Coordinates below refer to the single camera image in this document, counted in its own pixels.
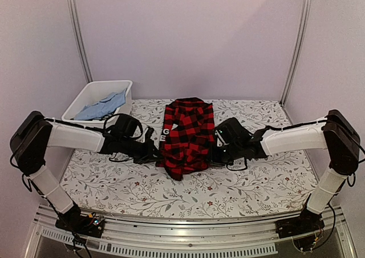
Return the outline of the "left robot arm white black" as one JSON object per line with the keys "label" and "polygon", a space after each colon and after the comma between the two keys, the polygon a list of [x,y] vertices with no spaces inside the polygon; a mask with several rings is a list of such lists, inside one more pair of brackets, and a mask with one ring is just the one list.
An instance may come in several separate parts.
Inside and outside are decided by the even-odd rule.
{"label": "left robot arm white black", "polygon": [[60,186],[47,168],[44,159],[49,147],[65,147],[113,155],[125,154],[135,164],[156,162],[160,153],[151,139],[153,128],[143,130],[136,118],[115,114],[112,125],[87,127],[76,123],[51,119],[33,111],[10,139],[10,164],[27,177],[30,184],[63,215],[63,223],[73,232],[85,226],[77,204]]}

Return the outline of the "red black plaid shirt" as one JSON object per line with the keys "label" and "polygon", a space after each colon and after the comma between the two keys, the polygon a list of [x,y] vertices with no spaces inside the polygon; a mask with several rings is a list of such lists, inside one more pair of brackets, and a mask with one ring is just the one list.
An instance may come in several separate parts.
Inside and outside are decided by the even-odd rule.
{"label": "red black plaid shirt", "polygon": [[156,163],[176,181],[210,166],[214,144],[213,104],[199,98],[176,99],[165,106],[160,136],[161,159]]}

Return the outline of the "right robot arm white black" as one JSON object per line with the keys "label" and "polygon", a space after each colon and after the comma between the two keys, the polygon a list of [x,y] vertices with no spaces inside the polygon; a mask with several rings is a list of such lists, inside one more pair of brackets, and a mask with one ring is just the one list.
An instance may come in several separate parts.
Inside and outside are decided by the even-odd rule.
{"label": "right robot arm white black", "polygon": [[266,159],[283,152],[324,149],[330,156],[328,169],[307,199],[304,213],[295,221],[300,233],[308,232],[317,223],[332,197],[347,178],[353,175],[364,152],[360,136],[338,110],[317,120],[276,128],[266,126],[249,132],[236,118],[229,118],[215,128],[215,143],[210,149],[210,160],[217,166],[231,166],[235,160]]}

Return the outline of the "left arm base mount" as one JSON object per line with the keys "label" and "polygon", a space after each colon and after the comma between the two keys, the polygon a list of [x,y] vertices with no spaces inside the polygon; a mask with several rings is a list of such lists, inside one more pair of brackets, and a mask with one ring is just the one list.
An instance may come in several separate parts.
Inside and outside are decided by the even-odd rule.
{"label": "left arm base mount", "polygon": [[104,231],[105,218],[101,215],[96,215],[94,212],[82,215],[79,210],[71,209],[58,216],[55,226],[78,235],[101,238]]}

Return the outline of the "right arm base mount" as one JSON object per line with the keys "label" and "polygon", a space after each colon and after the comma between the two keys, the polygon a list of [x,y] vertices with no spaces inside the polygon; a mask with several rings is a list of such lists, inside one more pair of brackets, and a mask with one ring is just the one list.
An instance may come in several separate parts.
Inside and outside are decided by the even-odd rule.
{"label": "right arm base mount", "polygon": [[275,222],[275,232],[280,239],[314,232],[324,227],[322,214],[315,214],[306,208],[296,217],[281,219]]}

